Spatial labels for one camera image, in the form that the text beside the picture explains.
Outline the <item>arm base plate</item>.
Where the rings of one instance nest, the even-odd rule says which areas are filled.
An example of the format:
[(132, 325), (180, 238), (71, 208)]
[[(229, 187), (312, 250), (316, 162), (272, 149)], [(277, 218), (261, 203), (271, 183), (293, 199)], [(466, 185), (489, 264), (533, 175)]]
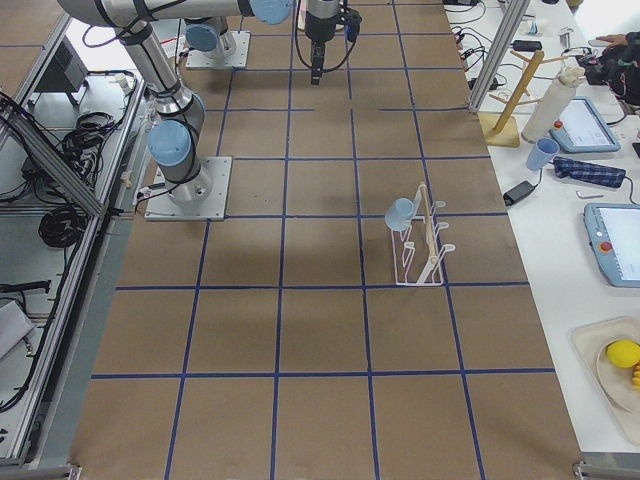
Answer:
[(203, 157), (199, 175), (180, 185), (171, 194), (146, 202), (144, 218), (148, 221), (222, 221), (232, 169), (231, 157)]
[(227, 31), (219, 34), (208, 25), (190, 25), (186, 33), (189, 46), (188, 69), (228, 70), (246, 67), (251, 34)]

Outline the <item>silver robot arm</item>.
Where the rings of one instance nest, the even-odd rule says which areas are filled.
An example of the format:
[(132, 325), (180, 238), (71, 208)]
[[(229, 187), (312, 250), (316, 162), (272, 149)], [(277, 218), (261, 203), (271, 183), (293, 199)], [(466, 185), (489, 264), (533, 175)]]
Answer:
[[(344, 28), (346, 39), (357, 42), (362, 16), (349, 7), (346, 1), (242, 1), (241, 14), (254, 16), (270, 25), (277, 25), (293, 14), (303, 23), (303, 31), (311, 42), (310, 60), (302, 64), (310, 71), (310, 82), (318, 85), (324, 74), (334, 68), (325, 66), (326, 44), (333, 40), (339, 27)], [(236, 43), (229, 31), (224, 15), (187, 19), (186, 42), (195, 51), (222, 60), (236, 50)]]
[(269, 25), (289, 17), (289, 1), (61, 1), (73, 18), (110, 27), (115, 40), (142, 75), (160, 122), (148, 134), (148, 149), (164, 176), (166, 194), (178, 205), (196, 205), (211, 192), (212, 178), (196, 149), (204, 104), (183, 82), (161, 47), (152, 24), (178, 19), (214, 28), (231, 16), (255, 17)]

